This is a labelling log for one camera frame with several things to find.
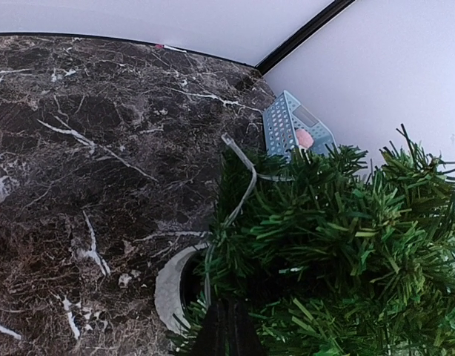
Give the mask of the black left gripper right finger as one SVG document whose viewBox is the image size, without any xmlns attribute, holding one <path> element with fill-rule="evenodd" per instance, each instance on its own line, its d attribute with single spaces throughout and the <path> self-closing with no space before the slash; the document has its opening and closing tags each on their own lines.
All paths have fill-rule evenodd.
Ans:
<svg viewBox="0 0 455 356">
<path fill-rule="evenodd" d="M 247 308 L 241 301 L 228 302 L 227 320 L 229 355 L 266 355 Z"/>
</svg>

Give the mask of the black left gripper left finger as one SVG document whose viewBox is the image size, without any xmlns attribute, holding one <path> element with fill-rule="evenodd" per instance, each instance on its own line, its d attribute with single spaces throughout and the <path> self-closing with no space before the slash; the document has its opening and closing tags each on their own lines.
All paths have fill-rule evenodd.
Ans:
<svg viewBox="0 0 455 356">
<path fill-rule="evenodd" d="M 227 313 L 219 300 L 210 305 L 201 330 L 190 351 L 192 356 L 224 356 L 226 352 Z"/>
</svg>

